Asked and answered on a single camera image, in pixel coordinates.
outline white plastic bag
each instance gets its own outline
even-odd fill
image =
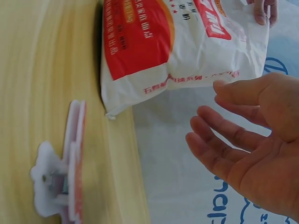
[[[166,89],[262,75],[269,21],[240,0],[105,0],[101,95],[108,115]]]

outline person's hand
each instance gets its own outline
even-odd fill
[[[265,25],[268,6],[270,6],[270,27],[276,23],[278,18],[277,0],[247,0],[247,3],[254,3],[254,16],[258,24]]]
[[[215,101],[250,122],[268,127],[268,137],[225,120],[207,106],[191,119],[186,141],[214,175],[260,207],[299,221],[299,80],[272,73],[261,78],[214,83]],[[230,147],[213,133],[228,139]]]

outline fingernail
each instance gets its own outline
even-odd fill
[[[227,84],[227,82],[224,80],[216,80],[214,82],[214,85],[216,85],[216,86],[222,86],[222,85],[226,85],[226,84]]]
[[[258,24],[260,24],[260,25],[265,25],[266,24],[266,19],[262,15],[258,15],[256,17],[256,20],[257,20]]]

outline white flower-shaped clip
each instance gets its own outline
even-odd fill
[[[86,103],[71,102],[62,160],[45,141],[31,169],[35,207],[42,217],[60,214],[62,224],[82,224],[82,148]]]

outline wood grain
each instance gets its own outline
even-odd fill
[[[150,223],[131,109],[108,121],[98,95],[96,0],[0,0],[0,223],[58,224],[33,206],[38,145],[62,156],[69,103],[87,101],[84,223]]]

